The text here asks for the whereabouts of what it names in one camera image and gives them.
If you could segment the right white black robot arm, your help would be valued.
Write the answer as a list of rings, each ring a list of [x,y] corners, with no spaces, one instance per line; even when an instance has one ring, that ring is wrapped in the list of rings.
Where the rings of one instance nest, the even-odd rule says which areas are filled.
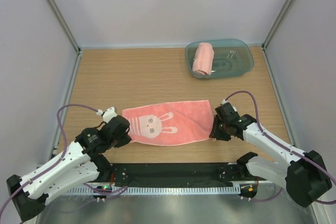
[[[266,179],[285,189],[301,207],[308,207],[331,189],[322,156],[316,151],[300,150],[267,131],[251,115],[239,115],[236,108],[224,102],[216,109],[211,138],[229,141],[232,137],[246,141],[273,158],[270,162],[255,153],[242,156],[237,162],[239,178],[252,176]]]

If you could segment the light pink towel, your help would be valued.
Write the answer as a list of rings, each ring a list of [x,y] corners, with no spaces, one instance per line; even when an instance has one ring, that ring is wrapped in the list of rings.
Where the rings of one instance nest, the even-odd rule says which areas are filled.
[[[204,76],[211,75],[213,59],[213,46],[207,42],[200,43],[194,57],[194,62],[192,66],[193,72]]]

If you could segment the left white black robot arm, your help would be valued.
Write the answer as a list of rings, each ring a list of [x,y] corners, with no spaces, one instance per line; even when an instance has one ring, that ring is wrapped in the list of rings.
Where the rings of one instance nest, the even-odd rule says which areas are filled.
[[[99,127],[84,129],[75,140],[50,161],[22,177],[12,175],[7,188],[22,222],[39,215],[54,199],[88,182],[106,182],[112,165],[104,152],[131,141],[130,123],[117,115]]]

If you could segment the coral pink printed towel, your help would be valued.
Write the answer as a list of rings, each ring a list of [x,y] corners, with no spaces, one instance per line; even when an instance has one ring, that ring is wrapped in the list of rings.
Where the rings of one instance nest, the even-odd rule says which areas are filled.
[[[209,139],[213,113],[208,100],[159,103],[125,109],[131,142],[179,146]]]

